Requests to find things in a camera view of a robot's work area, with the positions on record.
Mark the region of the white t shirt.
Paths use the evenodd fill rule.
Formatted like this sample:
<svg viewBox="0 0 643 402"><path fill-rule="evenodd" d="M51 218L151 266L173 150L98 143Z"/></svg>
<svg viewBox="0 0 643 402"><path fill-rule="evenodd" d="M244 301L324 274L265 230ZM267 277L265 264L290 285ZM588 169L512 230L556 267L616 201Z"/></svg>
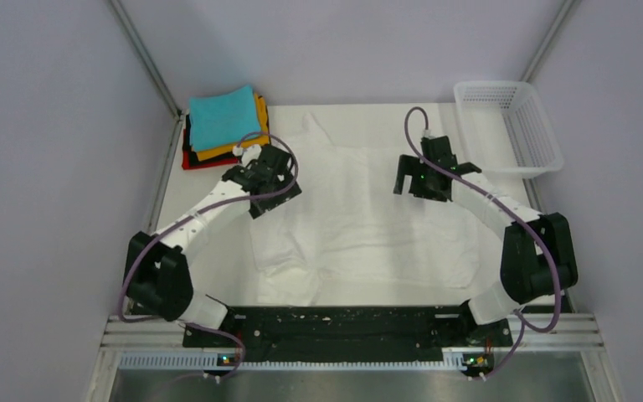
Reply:
<svg viewBox="0 0 643 402"><path fill-rule="evenodd" d="M257 300L310 306L334 280L463 289L480 269L477 226L450 203L394 193L400 152L339 147L311 114L286 139L301 193L250 227Z"/></svg>

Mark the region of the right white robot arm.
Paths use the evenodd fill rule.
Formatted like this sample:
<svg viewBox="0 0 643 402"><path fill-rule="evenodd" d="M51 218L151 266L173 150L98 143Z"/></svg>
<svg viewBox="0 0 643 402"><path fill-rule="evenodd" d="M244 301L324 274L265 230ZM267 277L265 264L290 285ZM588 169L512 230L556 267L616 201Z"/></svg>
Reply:
<svg viewBox="0 0 643 402"><path fill-rule="evenodd" d="M394 193L449 202L472 213L502 243L498 277L462 305L460 339L479 345L500 321L541 296L559 296L579 278L568 220L542 214L501 193L471 162L459 163L448 137L424 137L418 156L398 160Z"/></svg>

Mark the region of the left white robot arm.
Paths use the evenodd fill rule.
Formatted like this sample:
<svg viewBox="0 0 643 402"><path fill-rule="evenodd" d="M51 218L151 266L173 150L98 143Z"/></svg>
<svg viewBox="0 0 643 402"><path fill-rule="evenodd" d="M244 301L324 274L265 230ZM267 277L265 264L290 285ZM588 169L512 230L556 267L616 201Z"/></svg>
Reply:
<svg viewBox="0 0 643 402"><path fill-rule="evenodd" d="M259 218L301 194L299 166L285 144L237 149L239 164L228 169L207 194L181 217L129 242L119 298L156 317L202 327L215 346L234 338L228 308L193 284L191 264L211 238L238 217Z"/></svg>

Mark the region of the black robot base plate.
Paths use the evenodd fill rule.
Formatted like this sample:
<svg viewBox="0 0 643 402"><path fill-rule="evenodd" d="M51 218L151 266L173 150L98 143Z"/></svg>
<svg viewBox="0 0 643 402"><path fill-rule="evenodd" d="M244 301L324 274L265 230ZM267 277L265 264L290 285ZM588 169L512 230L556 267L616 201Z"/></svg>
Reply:
<svg viewBox="0 0 643 402"><path fill-rule="evenodd" d="M464 306L231 307L212 334L186 326L185 348L246 348L247 363L440 361L446 348L510 347L508 320L474 323Z"/></svg>

